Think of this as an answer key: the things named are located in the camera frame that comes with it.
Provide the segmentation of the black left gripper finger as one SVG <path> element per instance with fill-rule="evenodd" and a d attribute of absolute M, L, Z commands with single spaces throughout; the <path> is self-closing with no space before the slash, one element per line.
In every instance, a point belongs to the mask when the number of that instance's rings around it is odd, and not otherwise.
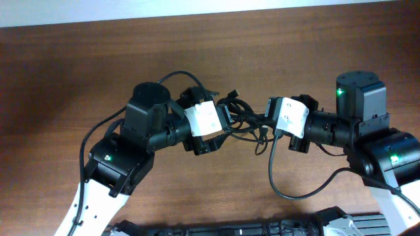
<path fill-rule="evenodd" d="M 217 92 L 217 91 L 198 88 L 198 97 L 199 98 L 206 98 L 207 96 L 210 97 L 210 98 L 214 98 L 214 97 L 218 96 L 219 94 L 220 94 L 220 92 Z"/>
<path fill-rule="evenodd" d="M 224 141 L 229 137 L 229 133 L 220 134 L 214 138 L 204 141 L 203 153 L 217 151 L 223 145 Z"/>

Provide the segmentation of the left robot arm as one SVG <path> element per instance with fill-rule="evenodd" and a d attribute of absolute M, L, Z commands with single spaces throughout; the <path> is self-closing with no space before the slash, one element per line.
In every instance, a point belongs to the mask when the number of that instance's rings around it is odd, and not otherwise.
<path fill-rule="evenodd" d="M 151 171 L 158 150 L 182 143 L 201 155 L 218 150 L 233 123 L 213 92 L 190 87 L 178 100 L 160 83 L 141 83 L 82 164 L 82 181 L 57 235 L 101 235 Z"/>

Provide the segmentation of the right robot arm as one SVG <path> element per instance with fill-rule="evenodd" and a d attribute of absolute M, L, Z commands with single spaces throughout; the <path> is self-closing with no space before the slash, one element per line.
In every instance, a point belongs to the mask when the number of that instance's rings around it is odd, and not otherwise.
<path fill-rule="evenodd" d="M 391 235 L 419 234 L 419 141 L 390 127 L 387 88 L 375 73 L 339 75 L 334 113 L 302 94 L 270 97 L 264 118 L 275 141 L 291 138 L 291 151 L 307 153 L 311 144 L 342 148 L 347 171 L 370 189 Z"/>

